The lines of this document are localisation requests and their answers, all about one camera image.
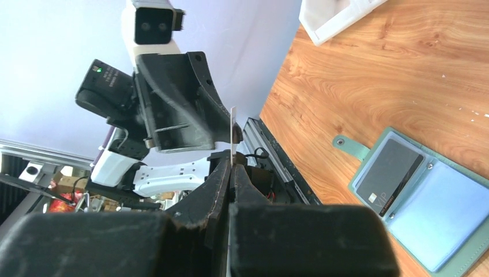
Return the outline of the white two-compartment tray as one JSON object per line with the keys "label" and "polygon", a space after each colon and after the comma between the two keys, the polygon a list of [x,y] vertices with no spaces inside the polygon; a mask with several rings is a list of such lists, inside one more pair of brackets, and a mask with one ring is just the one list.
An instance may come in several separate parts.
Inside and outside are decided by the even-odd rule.
{"label": "white two-compartment tray", "polygon": [[315,46],[346,30],[386,0],[302,0],[299,21]]}

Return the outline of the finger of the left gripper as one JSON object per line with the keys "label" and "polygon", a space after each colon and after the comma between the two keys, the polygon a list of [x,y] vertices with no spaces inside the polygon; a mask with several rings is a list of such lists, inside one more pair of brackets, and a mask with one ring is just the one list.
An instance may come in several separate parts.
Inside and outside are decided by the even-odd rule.
{"label": "finger of the left gripper", "polygon": [[[230,143],[230,112],[223,104],[208,66],[205,53],[192,51],[187,53],[197,82],[197,111],[210,132],[213,141]],[[234,126],[235,144],[243,141],[242,128]]]}
{"label": "finger of the left gripper", "polygon": [[187,53],[137,56],[137,85],[148,134],[160,152],[215,148],[197,111],[197,82]]}

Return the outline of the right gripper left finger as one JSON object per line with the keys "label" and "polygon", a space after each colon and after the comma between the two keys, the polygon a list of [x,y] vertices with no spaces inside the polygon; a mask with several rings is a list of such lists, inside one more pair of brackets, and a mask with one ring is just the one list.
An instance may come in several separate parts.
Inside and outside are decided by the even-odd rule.
{"label": "right gripper left finger", "polygon": [[163,212],[31,213],[1,242],[2,276],[226,276],[231,164]]}

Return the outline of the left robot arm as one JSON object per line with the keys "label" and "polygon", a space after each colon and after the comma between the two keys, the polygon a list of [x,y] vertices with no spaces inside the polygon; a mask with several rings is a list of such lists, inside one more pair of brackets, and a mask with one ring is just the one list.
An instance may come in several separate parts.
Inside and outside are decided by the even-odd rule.
{"label": "left robot arm", "polygon": [[164,153],[209,150],[217,142],[243,140],[200,51],[141,54],[132,75],[95,59],[76,103],[119,131],[110,151],[137,160],[152,148]]}

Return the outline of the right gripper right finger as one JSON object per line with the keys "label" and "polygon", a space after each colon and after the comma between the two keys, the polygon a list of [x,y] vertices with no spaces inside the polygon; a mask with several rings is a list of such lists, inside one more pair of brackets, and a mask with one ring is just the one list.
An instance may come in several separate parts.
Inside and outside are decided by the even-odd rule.
{"label": "right gripper right finger", "polygon": [[361,205],[273,204],[236,165],[232,276],[399,276],[379,217]]}

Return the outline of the black card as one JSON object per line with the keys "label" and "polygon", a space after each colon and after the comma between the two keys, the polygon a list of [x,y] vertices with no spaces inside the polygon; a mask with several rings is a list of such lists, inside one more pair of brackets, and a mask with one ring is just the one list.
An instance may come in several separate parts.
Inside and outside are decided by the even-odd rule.
{"label": "black card", "polygon": [[384,216],[423,161],[422,154],[388,139],[362,175],[356,193],[379,216]]}

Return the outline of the green card holder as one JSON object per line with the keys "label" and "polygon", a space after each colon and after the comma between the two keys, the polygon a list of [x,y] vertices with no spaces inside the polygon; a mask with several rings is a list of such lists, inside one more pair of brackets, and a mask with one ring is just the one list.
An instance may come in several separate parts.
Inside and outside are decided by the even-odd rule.
{"label": "green card holder", "polygon": [[369,208],[356,187],[388,139],[424,161],[386,214],[376,214],[431,276],[465,275],[488,250],[488,180],[390,127],[372,148],[338,135],[333,146],[361,162],[348,189]]}

